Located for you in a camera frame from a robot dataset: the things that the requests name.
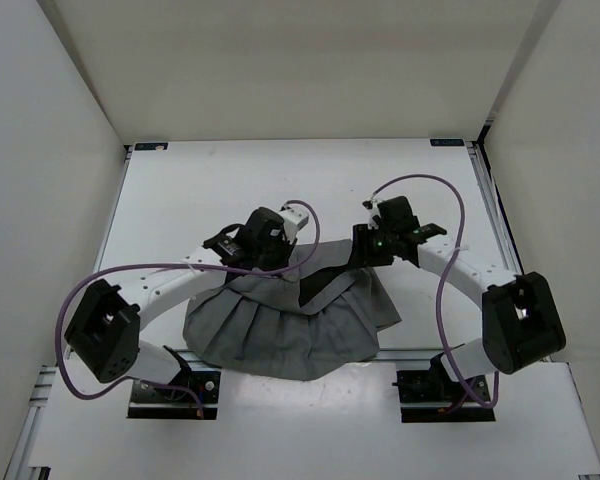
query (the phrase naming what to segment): beige wall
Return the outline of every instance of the beige wall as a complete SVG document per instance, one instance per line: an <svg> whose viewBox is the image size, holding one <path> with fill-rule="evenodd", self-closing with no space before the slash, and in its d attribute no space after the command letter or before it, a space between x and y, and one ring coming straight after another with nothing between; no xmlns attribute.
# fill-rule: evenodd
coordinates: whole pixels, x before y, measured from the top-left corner
<svg viewBox="0 0 600 480"><path fill-rule="evenodd" d="M124 152L34 0L0 0L0 479Z"/></svg>
<svg viewBox="0 0 600 480"><path fill-rule="evenodd" d="M562 1L487 152L524 267L551 283L600 453L600 0Z"/></svg>
<svg viewBox="0 0 600 480"><path fill-rule="evenodd" d="M538 0L39 0L126 143L477 138Z"/></svg>

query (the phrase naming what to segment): cloth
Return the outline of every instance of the cloth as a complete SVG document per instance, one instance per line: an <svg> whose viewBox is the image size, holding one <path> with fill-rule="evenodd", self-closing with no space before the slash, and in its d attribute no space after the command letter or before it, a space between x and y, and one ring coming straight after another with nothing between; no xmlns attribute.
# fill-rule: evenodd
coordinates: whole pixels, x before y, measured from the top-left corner
<svg viewBox="0 0 600 480"><path fill-rule="evenodd" d="M377 332L400 322L372 269L344 271L304 305L298 301L301 280L346 264L351 248L350 240L321 243L283 278L239 277L192 299L183 331L188 347L213 365L291 380L313 380L372 357ZM289 263L310 249L297 246Z"/></svg>

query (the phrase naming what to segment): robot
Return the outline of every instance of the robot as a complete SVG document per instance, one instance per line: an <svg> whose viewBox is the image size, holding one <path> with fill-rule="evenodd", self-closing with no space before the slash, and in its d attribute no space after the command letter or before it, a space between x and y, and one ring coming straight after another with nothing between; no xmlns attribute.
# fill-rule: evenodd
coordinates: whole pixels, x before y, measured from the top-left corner
<svg viewBox="0 0 600 480"><path fill-rule="evenodd" d="M432 358L425 385L418 388L442 394L465 379L513 374L565 347L542 275L518 275L458 249L445 229L421 225L404 196L384 201L372 197L363 205L370 218L353 226L348 263L322 272L312 282L313 291L302 295L311 298L342 270L389 266L396 259L444 276L481 309L482 337L453 349L453 358L448 352ZM244 225L228 226L184 257L184 268L157 269L117 285L105 279L90 284L66 329L66 341L101 383L131 377L186 391L192 375L187 362L169 347L140 340L140 332L165 311L244 274L236 272L276 275L289 267L297 233L309 216L297 205L285 204L278 212L260 207ZM452 256L455 262L449 261ZM197 264L208 268L198 269ZM168 388L157 390L173 398Z"/></svg>

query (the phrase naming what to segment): white wall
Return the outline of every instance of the white wall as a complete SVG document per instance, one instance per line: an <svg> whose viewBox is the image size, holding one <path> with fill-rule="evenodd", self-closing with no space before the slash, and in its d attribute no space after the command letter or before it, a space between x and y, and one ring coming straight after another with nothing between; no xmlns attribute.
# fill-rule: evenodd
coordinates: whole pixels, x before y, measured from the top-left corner
<svg viewBox="0 0 600 480"><path fill-rule="evenodd" d="M89 273L120 141L34 0L0 0L0 479L54 316Z"/></svg>
<svg viewBox="0 0 600 480"><path fill-rule="evenodd" d="M562 1L487 152L524 267L551 283L600 454L600 0Z"/></svg>
<svg viewBox="0 0 600 480"><path fill-rule="evenodd" d="M124 142L460 136L539 0L40 0Z"/></svg>

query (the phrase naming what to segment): folded fabric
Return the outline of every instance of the folded fabric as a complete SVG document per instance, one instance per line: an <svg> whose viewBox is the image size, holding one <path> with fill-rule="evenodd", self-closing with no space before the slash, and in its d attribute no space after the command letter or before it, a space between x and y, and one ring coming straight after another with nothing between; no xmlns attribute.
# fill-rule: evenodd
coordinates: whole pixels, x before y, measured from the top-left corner
<svg viewBox="0 0 600 480"><path fill-rule="evenodd" d="M400 316L373 269L333 270L347 263L351 247L350 240L321 243L283 278L239 277L192 299L183 331L188 347L213 365L291 380L372 357L378 331ZM310 249L297 246L289 263ZM329 271L335 278L316 289Z"/></svg>

